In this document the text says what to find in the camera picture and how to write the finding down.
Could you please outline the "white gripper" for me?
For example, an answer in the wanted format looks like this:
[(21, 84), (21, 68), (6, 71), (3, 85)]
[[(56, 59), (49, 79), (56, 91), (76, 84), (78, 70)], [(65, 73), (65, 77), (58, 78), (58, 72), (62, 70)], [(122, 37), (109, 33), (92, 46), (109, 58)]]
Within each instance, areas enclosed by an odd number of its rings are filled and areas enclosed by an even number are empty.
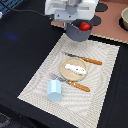
[(91, 20), (99, 0), (46, 0), (45, 14), (57, 22)]

